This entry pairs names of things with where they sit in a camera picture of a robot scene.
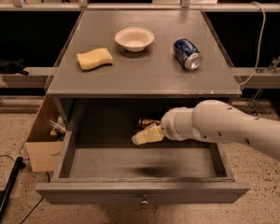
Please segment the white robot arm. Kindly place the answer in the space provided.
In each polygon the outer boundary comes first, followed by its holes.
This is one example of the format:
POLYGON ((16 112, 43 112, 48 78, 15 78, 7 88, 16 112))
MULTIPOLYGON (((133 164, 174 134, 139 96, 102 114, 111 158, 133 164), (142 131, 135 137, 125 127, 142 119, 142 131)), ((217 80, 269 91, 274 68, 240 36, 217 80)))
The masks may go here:
POLYGON ((196 140, 201 142, 237 142, 280 161, 280 120, 247 115, 217 100, 206 100, 193 108, 176 107, 157 123, 151 123, 132 137, 136 145, 196 140))

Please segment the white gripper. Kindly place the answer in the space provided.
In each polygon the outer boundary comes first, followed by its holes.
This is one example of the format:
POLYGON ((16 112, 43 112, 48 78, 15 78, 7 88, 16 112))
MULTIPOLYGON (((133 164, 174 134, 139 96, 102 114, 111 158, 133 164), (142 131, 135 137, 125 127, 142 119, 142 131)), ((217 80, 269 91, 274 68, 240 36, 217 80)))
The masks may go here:
POLYGON ((155 143, 166 136, 170 140, 184 141, 193 139, 192 108, 176 107, 161 118, 161 126, 151 124, 132 137, 135 145, 155 143))

